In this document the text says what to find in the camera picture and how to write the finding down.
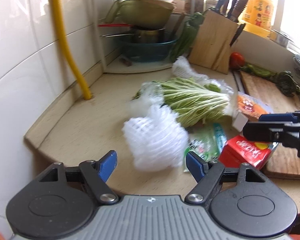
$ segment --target beige countertop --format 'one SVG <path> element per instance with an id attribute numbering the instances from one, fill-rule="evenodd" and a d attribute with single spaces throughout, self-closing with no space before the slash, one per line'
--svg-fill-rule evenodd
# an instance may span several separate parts
<path id="1" fill-rule="evenodd" d="M 196 67 L 213 78 L 222 78 L 236 87 L 231 74 L 224 75 Z M 160 172 L 140 172 L 133 167 L 133 156 L 122 133 L 123 123 L 129 119 L 127 103 L 143 82 L 167 80 L 171 69 L 141 74 L 103 74 L 92 86 L 94 95 L 89 101 L 78 100 L 54 126 L 39 151 L 53 161 L 66 166 L 100 159 L 109 150 L 118 153 L 118 165 L 107 184 L 127 194 L 168 195 L 182 197 L 196 185 L 183 168 Z M 297 204 L 300 213 L 300 180 L 273 179 Z"/>

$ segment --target yellow hose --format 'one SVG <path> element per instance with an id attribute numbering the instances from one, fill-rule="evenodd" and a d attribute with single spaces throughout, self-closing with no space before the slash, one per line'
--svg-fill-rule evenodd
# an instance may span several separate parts
<path id="1" fill-rule="evenodd" d="M 51 0 L 51 8 L 54 19 L 54 27 L 57 34 L 57 38 L 59 39 L 60 49 L 65 56 L 74 76 L 77 79 L 78 84 L 81 87 L 82 94 L 84 99 L 89 100 L 92 97 L 92 94 L 89 90 L 88 84 L 85 81 L 84 77 L 80 73 L 74 59 L 71 55 L 69 45 L 66 39 L 66 31 L 63 24 L 62 12 L 61 12 L 61 1 L 60 0 Z"/>

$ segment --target knife block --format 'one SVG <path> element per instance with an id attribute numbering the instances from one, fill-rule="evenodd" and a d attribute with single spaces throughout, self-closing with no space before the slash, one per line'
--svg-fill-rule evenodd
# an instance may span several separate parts
<path id="1" fill-rule="evenodd" d="M 227 74 L 230 42 L 238 24 L 214 11 L 207 11 L 194 41 L 189 62 Z"/>

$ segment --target yellow detergent jug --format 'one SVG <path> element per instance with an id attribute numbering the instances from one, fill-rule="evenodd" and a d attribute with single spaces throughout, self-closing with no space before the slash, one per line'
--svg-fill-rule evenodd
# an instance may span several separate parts
<path id="1" fill-rule="evenodd" d="M 242 14 L 242 21 L 247 23 L 244 29 L 261 37 L 268 36 L 273 10 L 272 0 L 249 0 Z"/>

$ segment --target red tomato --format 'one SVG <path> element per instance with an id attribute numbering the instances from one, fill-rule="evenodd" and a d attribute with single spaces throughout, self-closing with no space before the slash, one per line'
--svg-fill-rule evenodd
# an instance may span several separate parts
<path id="1" fill-rule="evenodd" d="M 244 57 L 238 53 L 238 52 L 233 52 L 230 55 L 230 61 L 229 61 L 229 67 L 230 69 L 240 69 L 240 67 L 244 66 L 245 64 Z"/>

